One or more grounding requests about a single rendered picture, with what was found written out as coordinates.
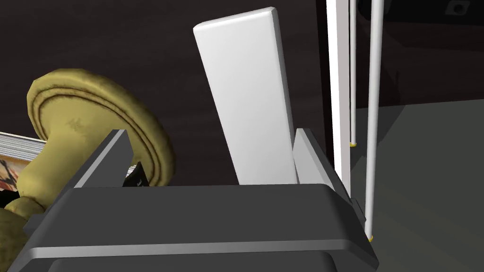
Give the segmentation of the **white thin-legged stand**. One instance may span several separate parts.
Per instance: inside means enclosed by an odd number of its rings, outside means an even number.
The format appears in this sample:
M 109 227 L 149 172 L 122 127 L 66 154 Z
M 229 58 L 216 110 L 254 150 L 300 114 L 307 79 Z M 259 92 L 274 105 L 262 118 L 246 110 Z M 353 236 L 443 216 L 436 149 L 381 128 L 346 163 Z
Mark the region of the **white thin-legged stand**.
M 355 134 L 355 17 L 356 0 L 326 0 L 330 76 L 332 139 L 335 170 L 347 192 L 351 191 L 350 141 Z M 364 230 L 372 241 L 375 168 L 384 0 L 372 0 L 369 63 L 369 100 Z

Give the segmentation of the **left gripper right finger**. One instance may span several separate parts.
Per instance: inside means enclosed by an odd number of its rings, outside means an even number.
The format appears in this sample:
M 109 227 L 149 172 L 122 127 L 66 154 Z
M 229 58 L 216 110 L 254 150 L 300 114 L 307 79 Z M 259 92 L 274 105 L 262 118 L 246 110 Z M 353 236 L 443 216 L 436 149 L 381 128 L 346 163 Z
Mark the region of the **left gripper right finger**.
M 296 130 L 293 157 L 301 184 L 325 184 L 331 189 L 342 188 L 334 167 L 309 129 Z

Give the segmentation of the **white flat upright slab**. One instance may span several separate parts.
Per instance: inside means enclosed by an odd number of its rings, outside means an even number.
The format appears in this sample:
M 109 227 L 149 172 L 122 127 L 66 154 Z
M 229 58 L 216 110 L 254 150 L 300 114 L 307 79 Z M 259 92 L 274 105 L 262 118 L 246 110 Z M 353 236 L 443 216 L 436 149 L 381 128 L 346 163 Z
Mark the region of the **white flat upright slab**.
M 267 7 L 193 28 L 240 184 L 296 184 L 278 13 Z

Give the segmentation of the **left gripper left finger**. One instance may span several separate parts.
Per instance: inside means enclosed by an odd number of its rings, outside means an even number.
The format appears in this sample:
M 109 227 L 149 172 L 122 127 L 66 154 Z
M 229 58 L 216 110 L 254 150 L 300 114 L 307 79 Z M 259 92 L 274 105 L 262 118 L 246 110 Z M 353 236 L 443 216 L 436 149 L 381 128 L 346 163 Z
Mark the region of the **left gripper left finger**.
M 114 129 L 92 156 L 94 161 L 89 164 L 74 188 L 122 187 L 133 158 L 128 132 Z

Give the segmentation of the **book with colourful cover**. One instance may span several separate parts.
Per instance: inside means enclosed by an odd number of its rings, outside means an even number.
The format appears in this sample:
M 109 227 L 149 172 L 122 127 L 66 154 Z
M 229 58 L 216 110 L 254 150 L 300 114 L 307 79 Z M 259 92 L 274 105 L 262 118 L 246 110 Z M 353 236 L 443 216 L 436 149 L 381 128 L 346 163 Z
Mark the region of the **book with colourful cover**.
M 17 191 L 20 172 L 42 151 L 44 140 L 0 132 L 0 191 Z

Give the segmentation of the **golden pedestal vase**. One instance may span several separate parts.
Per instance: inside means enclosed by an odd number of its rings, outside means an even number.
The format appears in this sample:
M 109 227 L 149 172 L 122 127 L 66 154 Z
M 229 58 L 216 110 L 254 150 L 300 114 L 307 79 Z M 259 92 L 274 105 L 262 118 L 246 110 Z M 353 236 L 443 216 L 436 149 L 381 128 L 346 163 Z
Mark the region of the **golden pedestal vase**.
M 21 171 L 19 198 L 0 208 L 0 272 L 7 272 L 27 241 L 23 227 L 45 212 L 66 183 L 114 129 L 127 131 L 134 156 L 150 186 L 165 186 L 175 172 L 175 154 L 153 113 L 114 81 L 83 69 L 58 69 L 36 79 L 27 111 L 44 141 Z

